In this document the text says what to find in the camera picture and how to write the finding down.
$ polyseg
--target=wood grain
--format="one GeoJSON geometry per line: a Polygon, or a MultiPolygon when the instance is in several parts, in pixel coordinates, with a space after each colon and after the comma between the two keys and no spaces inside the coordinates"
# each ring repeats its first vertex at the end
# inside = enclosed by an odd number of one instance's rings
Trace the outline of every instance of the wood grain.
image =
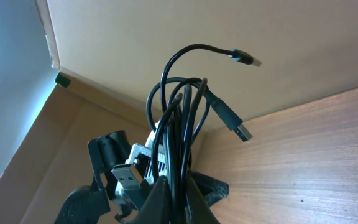
{"type": "Polygon", "coordinates": [[[221,223],[358,223],[358,89],[209,133],[196,169],[230,184],[221,223]]]}

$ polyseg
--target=cable plug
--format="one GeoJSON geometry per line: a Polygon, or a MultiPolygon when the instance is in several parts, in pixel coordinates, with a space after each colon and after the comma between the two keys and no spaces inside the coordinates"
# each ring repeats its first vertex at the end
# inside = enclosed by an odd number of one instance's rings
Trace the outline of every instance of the cable plug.
{"type": "Polygon", "coordinates": [[[242,124],[242,120],[223,100],[215,96],[211,91],[206,91],[205,98],[211,104],[212,109],[221,118],[223,123],[234,131],[242,141],[248,141],[252,138],[251,133],[242,124]]]}
{"type": "Polygon", "coordinates": [[[258,67],[262,64],[260,60],[254,58],[247,52],[243,52],[242,50],[238,50],[238,49],[232,49],[231,51],[233,52],[233,54],[230,55],[230,58],[232,58],[237,62],[241,62],[246,65],[255,65],[258,67]]]}

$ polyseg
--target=black plastic part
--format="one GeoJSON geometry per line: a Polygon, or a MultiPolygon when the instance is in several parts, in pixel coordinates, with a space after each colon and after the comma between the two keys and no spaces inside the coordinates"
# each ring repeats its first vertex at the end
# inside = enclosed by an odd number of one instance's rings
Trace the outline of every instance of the black plastic part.
{"type": "Polygon", "coordinates": [[[55,224],[96,224],[99,217],[108,212],[110,206],[104,192],[92,191],[90,186],[84,186],[68,196],[55,224]]]}
{"type": "Polygon", "coordinates": [[[124,193],[128,195],[131,202],[134,204],[136,209],[142,209],[143,204],[145,203],[147,196],[149,196],[151,187],[146,180],[143,180],[140,184],[140,188],[137,190],[124,190],[124,193]]]}
{"type": "Polygon", "coordinates": [[[110,200],[114,199],[117,185],[117,179],[111,170],[116,164],[125,163],[131,146],[125,131],[118,131],[90,140],[88,149],[94,172],[92,184],[71,193],[63,204],[55,224],[93,224],[98,221],[100,215],[110,211],[106,193],[110,200]],[[106,176],[106,188],[101,180],[102,173],[106,176]]]}
{"type": "Polygon", "coordinates": [[[209,207],[229,195],[229,184],[225,182],[193,170],[189,170],[188,175],[196,182],[209,207]]]}
{"type": "Polygon", "coordinates": [[[189,175],[186,178],[186,197],[187,224],[219,224],[205,202],[196,182],[189,175]]]}
{"type": "Polygon", "coordinates": [[[132,222],[133,224],[168,224],[170,195],[168,179],[158,178],[142,209],[132,222]]]}
{"type": "Polygon", "coordinates": [[[251,133],[245,128],[240,130],[242,120],[230,107],[211,92],[205,94],[207,100],[211,103],[212,109],[221,118],[230,131],[234,131],[242,141],[248,141],[252,138],[251,133]]]}
{"type": "Polygon", "coordinates": [[[61,75],[60,73],[57,74],[56,78],[55,78],[55,83],[59,84],[60,86],[67,88],[70,83],[71,80],[67,77],[64,77],[63,75],[61,75]]]}
{"type": "Polygon", "coordinates": [[[136,159],[139,162],[135,164],[135,167],[139,174],[144,177],[146,174],[147,166],[150,164],[151,158],[140,153],[139,155],[137,155],[136,159]]]}
{"type": "Polygon", "coordinates": [[[241,62],[246,65],[252,65],[252,63],[254,62],[254,58],[251,55],[249,55],[247,52],[243,52],[242,50],[238,50],[238,49],[232,49],[231,51],[233,53],[232,55],[230,55],[230,57],[237,62],[241,62]]]}
{"type": "Polygon", "coordinates": [[[130,206],[130,205],[119,205],[119,208],[120,208],[122,214],[121,214],[121,215],[116,214],[116,215],[114,216],[114,218],[115,218],[119,223],[129,223],[129,222],[126,222],[126,221],[124,221],[124,220],[122,220],[122,219],[128,217],[128,216],[131,214],[131,212],[132,212],[131,206],[130,206]]]}

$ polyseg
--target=black cable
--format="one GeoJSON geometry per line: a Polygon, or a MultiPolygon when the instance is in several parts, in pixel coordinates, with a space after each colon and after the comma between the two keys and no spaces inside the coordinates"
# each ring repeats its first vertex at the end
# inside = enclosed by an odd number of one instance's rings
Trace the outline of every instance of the black cable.
{"type": "MultiPolygon", "coordinates": [[[[179,90],[183,86],[185,86],[186,84],[190,84],[190,85],[192,85],[192,86],[194,86],[196,88],[199,88],[200,87],[199,83],[201,83],[201,81],[202,81],[202,79],[200,79],[200,78],[182,78],[182,77],[168,78],[167,83],[179,82],[179,84],[172,91],[172,94],[170,95],[170,99],[168,101],[168,104],[172,102],[172,100],[174,99],[176,94],[179,92],[179,90]]],[[[149,97],[147,98],[147,102],[146,102],[147,121],[149,122],[149,126],[150,126],[152,131],[156,130],[156,127],[154,125],[153,115],[152,115],[152,101],[153,101],[154,95],[156,94],[156,92],[158,91],[159,88],[160,88],[159,83],[156,84],[152,88],[152,91],[150,92],[149,97]]],[[[207,86],[206,92],[208,92],[210,95],[212,95],[212,93],[210,92],[208,86],[207,86]]],[[[210,107],[210,103],[207,100],[206,105],[205,105],[204,115],[203,115],[202,119],[200,120],[200,122],[198,123],[198,125],[197,125],[197,127],[196,127],[196,129],[194,131],[194,134],[193,134],[193,137],[192,137],[193,138],[192,142],[194,142],[195,137],[197,137],[202,125],[205,122],[205,119],[206,119],[206,117],[208,115],[208,112],[209,112],[209,107],[210,107]]]]}
{"type": "Polygon", "coordinates": [[[206,105],[205,105],[204,115],[203,115],[203,117],[201,118],[201,120],[198,122],[197,127],[196,127],[196,129],[194,130],[194,132],[193,132],[193,136],[192,136],[192,139],[193,139],[193,140],[192,140],[191,143],[194,142],[194,140],[196,139],[198,133],[200,132],[201,127],[203,126],[203,124],[204,124],[204,122],[205,122],[205,119],[206,119],[206,117],[208,116],[209,107],[210,107],[210,104],[209,104],[209,102],[207,101],[207,102],[206,102],[206,105]]]}
{"type": "Polygon", "coordinates": [[[208,80],[206,78],[203,78],[203,81],[200,84],[200,88],[197,90],[196,95],[193,101],[191,102],[190,112],[185,129],[185,147],[184,147],[185,150],[183,153],[183,159],[181,160],[181,171],[180,171],[180,191],[183,194],[185,193],[186,175],[188,170],[190,147],[193,141],[192,135],[193,135],[194,122],[196,118],[196,112],[198,109],[198,105],[200,104],[201,98],[203,97],[205,89],[207,87],[207,82],[208,80]]]}
{"type": "Polygon", "coordinates": [[[165,158],[165,170],[167,171],[167,177],[168,177],[168,183],[170,183],[171,181],[171,161],[172,159],[170,159],[170,153],[169,153],[169,145],[168,145],[168,133],[167,133],[167,130],[168,127],[165,128],[165,130],[163,131],[162,133],[162,145],[163,145],[163,148],[164,148],[164,153],[166,155],[166,158],[165,158]]]}
{"type": "MultiPolygon", "coordinates": [[[[181,154],[183,152],[183,145],[184,145],[184,141],[182,138],[182,129],[181,128],[181,118],[182,118],[182,110],[180,109],[180,106],[178,106],[177,110],[175,110],[173,112],[173,132],[175,134],[175,159],[177,161],[181,161],[181,154]]],[[[180,170],[180,167],[178,165],[178,163],[176,162],[176,167],[177,170],[180,170]]]]}
{"type": "Polygon", "coordinates": [[[204,49],[204,50],[209,50],[212,52],[216,52],[216,53],[220,53],[220,54],[225,54],[225,55],[233,55],[233,51],[230,50],[223,50],[223,49],[219,49],[217,47],[212,47],[210,45],[206,45],[206,44],[192,44],[189,45],[187,47],[182,48],[181,50],[179,50],[174,56],[172,56],[172,58],[169,60],[169,62],[167,63],[167,65],[164,68],[164,71],[162,73],[161,76],[161,82],[160,82],[160,96],[161,96],[161,106],[162,106],[162,111],[165,111],[167,109],[167,102],[165,99],[165,84],[167,84],[167,77],[168,77],[168,72],[171,69],[172,65],[185,53],[191,51],[191,50],[195,50],[195,49],[204,49]]]}
{"type": "Polygon", "coordinates": [[[183,95],[181,93],[179,93],[179,95],[172,101],[172,104],[168,107],[168,109],[162,115],[162,118],[160,119],[160,122],[158,124],[158,128],[155,131],[155,137],[154,137],[153,146],[152,146],[152,173],[153,173],[154,183],[157,183],[157,180],[160,177],[159,172],[158,172],[158,147],[160,145],[162,133],[164,131],[165,124],[170,119],[173,111],[180,104],[182,96],[183,95]]]}
{"type": "MultiPolygon", "coordinates": [[[[189,111],[190,111],[190,104],[191,104],[191,85],[186,84],[185,91],[183,92],[183,110],[182,110],[183,119],[181,120],[181,129],[182,130],[186,129],[187,118],[189,116],[189,111]]],[[[185,138],[185,132],[182,132],[181,138],[182,139],[185,138]]]]}
{"type": "MultiPolygon", "coordinates": [[[[183,82],[187,80],[187,78],[183,78],[183,77],[172,77],[172,78],[168,78],[167,79],[167,84],[168,83],[173,83],[173,82],[183,82]]],[[[198,88],[200,85],[198,83],[190,83],[192,86],[198,88]]],[[[156,94],[156,92],[160,89],[160,83],[157,83],[153,88],[152,91],[149,93],[149,96],[147,97],[147,101],[146,101],[146,117],[147,117],[147,121],[149,122],[149,126],[150,129],[152,131],[156,130],[156,127],[154,125],[154,120],[153,120],[153,114],[152,114],[152,102],[153,102],[153,97],[156,94]]]]}
{"type": "Polygon", "coordinates": [[[167,159],[166,161],[168,161],[167,165],[169,166],[170,169],[170,174],[169,174],[169,185],[170,185],[170,190],[171,190],[171,197],[172,197],[172,217],[176,217],[177,216],[177,211],[178,211],[178,181],[179,181],[179,170],[178,170],[178,166],[177,166],[177,158],[176,158],[176,154],[177,152],[175,151],[175,141],[180,140],[177,139],[174,134],[175,132],[175,121],[170,122],[170,124],[167,126],[166,128],[166,136],[167,136],[167,159]]]}
{"type": "Polygon", "coordinates": [[[192,162],[193,162],[193,155],[192,155],[192,153],[191,153],[191,151],[190,151],[190,154],[189,154],[189,162],[188,162],[189,165],[187,166],[187,168],[190,169],[192,162]]]}
{"type": "Polygon", "coordinates": [[[128,204],[120,205],[120,209],[121,209],[122,214],[121,214],[121,215],[120,215],[120,214],[116,214],[116,215],[114,216],[114,218],[115,218],[119,223],[121,223],[121,224],[131,224],[132,221],[125,221],[125,220],[123,220],[123,218],[126,218],[126,217],[128,217],[128,216],[131,214],[131,212],[132,212],[131,206],[128,205],[128,204]]]}

